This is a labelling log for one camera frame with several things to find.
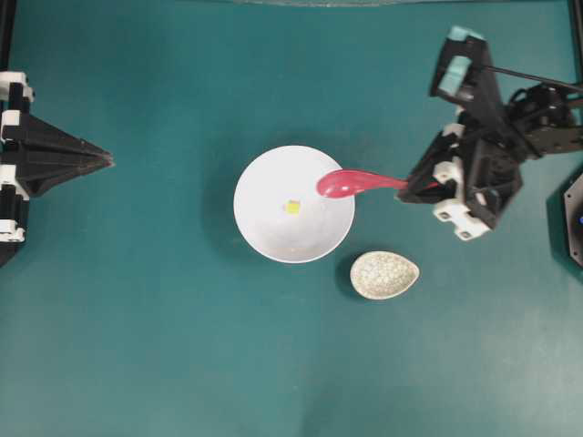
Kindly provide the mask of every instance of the white bowl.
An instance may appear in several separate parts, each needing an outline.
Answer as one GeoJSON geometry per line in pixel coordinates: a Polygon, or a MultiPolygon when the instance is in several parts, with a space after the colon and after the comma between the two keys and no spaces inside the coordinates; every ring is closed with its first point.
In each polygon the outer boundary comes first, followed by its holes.
{"type": "Polygon", "coordinates": [[[320,150],[283,146],[251,162],[233,208],[240,233],[261,255],[279,262],[314,261],[343,241],[354,218],[354,197],[323,198],[316,184],[341,167],[320,150]]]}

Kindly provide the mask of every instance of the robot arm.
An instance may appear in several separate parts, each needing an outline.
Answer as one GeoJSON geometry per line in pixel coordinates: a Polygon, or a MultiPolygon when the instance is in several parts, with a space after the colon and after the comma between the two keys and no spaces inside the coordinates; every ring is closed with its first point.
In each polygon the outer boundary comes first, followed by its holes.
{"type": "Polygon", "coordinates": [[[35,93],[26,75],[0,72],[0,266],[26,239],[30,198],[113,165],[111,155],[30,115],[35,93]]]}
{"type": "Polygon", "coordinates": [[[437,135],[397,197],[434,204],[435,216],[452,222],[462,240],[494,229],[522,187],[522,163],[583,149],[583,127],[572,114],[583,99],[570,99],[573,93],[583,89],[493,67],[482,36],[454,27],[430,95],[457,105],[457,120],[437,135]],[[495,73],[541,83],[518,90],[504,105],[495,73]]]}

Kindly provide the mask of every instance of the teal tabletop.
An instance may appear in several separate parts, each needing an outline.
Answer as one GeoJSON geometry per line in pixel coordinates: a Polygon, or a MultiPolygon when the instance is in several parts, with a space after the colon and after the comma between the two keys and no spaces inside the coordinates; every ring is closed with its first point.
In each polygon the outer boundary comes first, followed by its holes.
{"type": "MultiPolygon", "coordinates": [[[[583,154],[526,163],[467,243],[391,190],[308,264],[235,225],[238,177],[272,147],[405,177],[454,117],[427,95],[452,25],[497,66],[576,79],[564,1],[19,1],[10,66],[32,113],[117,165],[34,199],[0,270],[0,435],[580,436],[583,277],[559,200],[583,154]],[[358,297],[349,269],[372,249],[418,282],[358,297]]],[[[500,77],[505,98],[529,85],[500,77]]]]}

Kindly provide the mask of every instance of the red spoon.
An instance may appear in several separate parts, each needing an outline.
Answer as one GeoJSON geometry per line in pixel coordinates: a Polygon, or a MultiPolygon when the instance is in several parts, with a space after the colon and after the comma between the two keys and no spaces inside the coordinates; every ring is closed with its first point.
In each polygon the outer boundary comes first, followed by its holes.
{"type": "Polygon", "coordinates": [[[318,181],[318,193],[327,198],[346,198],[375,188],[402,189],[407,181],[361,170],[335,170],[318,181]]]}

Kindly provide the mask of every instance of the speckled dish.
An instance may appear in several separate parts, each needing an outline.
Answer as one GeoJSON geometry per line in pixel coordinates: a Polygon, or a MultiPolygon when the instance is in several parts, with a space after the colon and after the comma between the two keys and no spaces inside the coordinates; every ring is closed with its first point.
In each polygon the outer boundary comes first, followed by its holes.
{"type": "Polygon", "coordinates": [[[419,278],[419,268],[409,259],[392,252],[367,252],[350,270],[354,289],[367,299],[394,298],[407,291],[419,278]]]}

